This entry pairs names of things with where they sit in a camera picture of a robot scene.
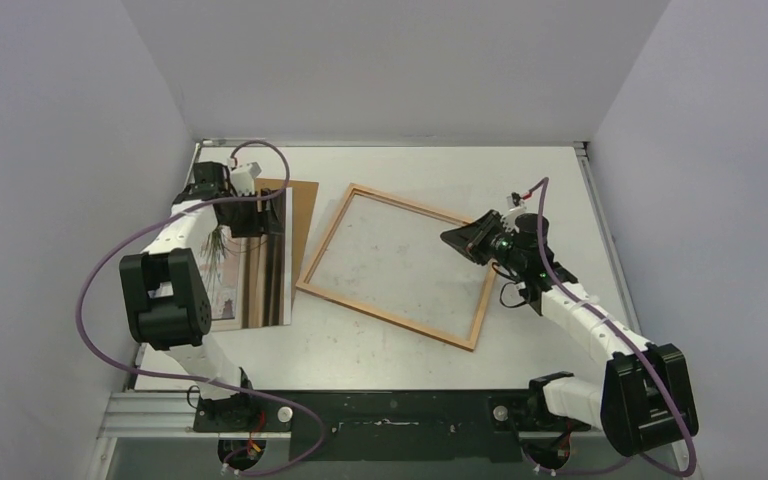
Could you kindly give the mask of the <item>brown backing board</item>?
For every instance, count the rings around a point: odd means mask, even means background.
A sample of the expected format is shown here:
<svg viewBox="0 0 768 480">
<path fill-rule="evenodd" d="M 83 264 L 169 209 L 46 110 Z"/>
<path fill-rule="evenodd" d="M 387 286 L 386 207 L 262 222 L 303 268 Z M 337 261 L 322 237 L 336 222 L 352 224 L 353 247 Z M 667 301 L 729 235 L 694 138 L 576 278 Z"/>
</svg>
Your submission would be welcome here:
<svg viewBox="0 0 768 480">
<path fill-rule="evenodd" d="M 264 235 L 250 238 L 246 241 L 245 261 L 247 269 L 247 282 L 251 298 L 257 295 L 260 299 L 269 298 L 269 289 L 272 283 L 273 266 L 268 262 L 271 247 L 270 241 L 277 244 L 279 253 L 285 246 L 291 247 L 290 259 L 279 261 L 279 274 L 282 275 L 285 266 L 292 262 L 291 271 L 291 296 L 295 297 L 295 284 L 299 279 L 304 258 L 306 243 L 313 217 L 313 210 L 318 192 L 318 183 L 309 181 L 290 180 L 287 193 L 291 199 L 284 200 L 285 232 L 283 235 Z"/>
</svg>

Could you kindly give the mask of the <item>photo print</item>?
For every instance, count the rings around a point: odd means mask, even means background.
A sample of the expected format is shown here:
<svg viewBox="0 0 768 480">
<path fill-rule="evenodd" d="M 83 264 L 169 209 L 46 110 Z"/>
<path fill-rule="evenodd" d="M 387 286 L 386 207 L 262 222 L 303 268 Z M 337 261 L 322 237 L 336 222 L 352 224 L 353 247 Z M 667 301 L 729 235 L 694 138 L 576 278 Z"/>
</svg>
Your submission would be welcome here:
<svg viewBox="0 0 768 480">
<path fill-rule="evenodd" d="M 292 200 L 287 189 L 258 206 L 261 234 L 235 238 L 218 226 L 196 254 L 212 308 L 211 331 L 287 325 L 292 273 Z"/>
</svg>

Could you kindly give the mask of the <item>clear acrylic sheet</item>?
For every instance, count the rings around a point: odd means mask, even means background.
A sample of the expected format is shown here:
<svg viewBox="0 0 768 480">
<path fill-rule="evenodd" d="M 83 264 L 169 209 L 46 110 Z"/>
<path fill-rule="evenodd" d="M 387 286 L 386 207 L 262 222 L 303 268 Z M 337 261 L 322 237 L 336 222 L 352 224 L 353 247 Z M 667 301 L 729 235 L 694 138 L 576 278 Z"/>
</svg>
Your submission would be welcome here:
<svg viewBox="0 0 768 480">
<path fill-rule="evenodd" d="M 490 268 L 462 262 L 440 242 L 453 226 L 355 197 L 312 283 L 465 337 Z"/>
</svg>

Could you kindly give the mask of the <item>wooden picture frame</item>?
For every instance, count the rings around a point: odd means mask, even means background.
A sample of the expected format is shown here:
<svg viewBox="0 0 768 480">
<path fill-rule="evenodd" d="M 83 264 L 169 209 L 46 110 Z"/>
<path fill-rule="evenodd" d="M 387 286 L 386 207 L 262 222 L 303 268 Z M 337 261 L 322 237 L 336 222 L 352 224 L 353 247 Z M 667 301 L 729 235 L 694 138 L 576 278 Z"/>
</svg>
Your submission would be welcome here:
<svg viewBox="0 0 768 480">
<path fill-rule="evenodd" d="M 374 307 L 369 303 L 361 302 L 359 300 L 352 300 L 347 295 L 337 294 L 333 290 L 328 290 L 324 287 L 318 287 L 312 283 L 316 269 L 319 267 L 322 259 L 324 258 L 331 241 L 333 240 L 338 228 L 340 227 L 340 223 L 342 222 L 345 214 L 348 212 L 351 202 L 355 197 L 371 199 L 373 201 L 377 201 L 397 209 L 405 210 L 413 214 L 418 214 L 456 226 L 465 226 L 468 223 L 468 219 L 464 215 L 448 212 L 437 207 L 419 203 L 415 200 L 386 193 L 372 187 L 350 183 L 339 202 L 336 213 L 326 227 L 324 237 L 320 240 L 319 245 L 315 249 L 315 253 L 313 254 L 310 264 L 305 267 L 303 273 L 300 276 L 300 279 L 297 281 L 297 288 L 300 291 L 304 291 L 330 303 L 348 308 L 378 320 L 388 322 L 398 327 L 405 328 L 414 333 L 424 335 L 428 338 L 432 338 L 434 340 L 461 348 L 466 351 L 474 351 L 478 343 L 483 321 L 486 317 L 489 297 L 492 293 L 493 284 L 496 277 L 496 274 L 491 269 L 486 270 L 486 275 L 481 285 L 480 295 L 478 297 L 477 304 L 471 318 L 469 332 L 465 337 L 457 337 L 454 334 L 447 333 L 442 329 L 421 324 L 420 322 L 409 319 L 404 315 L 397 315 L 395 313 L 387 312 L 381 308 Z"/>
</svg>

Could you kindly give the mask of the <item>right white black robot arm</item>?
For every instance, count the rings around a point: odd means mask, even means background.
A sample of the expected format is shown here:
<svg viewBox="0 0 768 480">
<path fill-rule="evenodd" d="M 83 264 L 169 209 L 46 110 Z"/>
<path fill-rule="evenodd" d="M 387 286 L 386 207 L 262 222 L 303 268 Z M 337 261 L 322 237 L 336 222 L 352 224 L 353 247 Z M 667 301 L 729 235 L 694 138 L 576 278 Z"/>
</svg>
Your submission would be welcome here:
<svg viewBox="0 0 768 480">
<path fill-rule="evenodd" d="M 523 304 L 563 329 L 604 368 L 598 384 L 570 372 L 531 380 L 528 421 L 548 429 L 562 418 L 576 420 L 602 431 L 624 457 L 694 437 L 699 420 L 684 354 L 613 319 L 555 260 L 548 232 L 548 220 L 537 214 L 509 220 L 490 210 L 440 235 L 470 262 L 499 271 Z"/>
</svg>

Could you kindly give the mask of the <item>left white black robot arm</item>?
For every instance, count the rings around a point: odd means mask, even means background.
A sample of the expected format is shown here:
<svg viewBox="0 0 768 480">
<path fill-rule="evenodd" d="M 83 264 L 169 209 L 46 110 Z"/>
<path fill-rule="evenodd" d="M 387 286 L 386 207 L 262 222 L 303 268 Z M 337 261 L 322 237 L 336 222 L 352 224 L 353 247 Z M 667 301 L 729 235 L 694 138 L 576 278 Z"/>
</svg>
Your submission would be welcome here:
<svg viewBox="0 0 768 480">
<path fill-rule="evenodd" d="M 251 383 L 211 333 L 217 320 L 243 313 L 242 268 L 252 250 L 282 234 L 275 193 L 258 189 L 255 163 L 195 165 L 170 218 L 141 253 L 119 262 L 132 337 L 174 359 L 194 377 L 201 399 L 230 428 L 257 420 Z"/>
</svg>

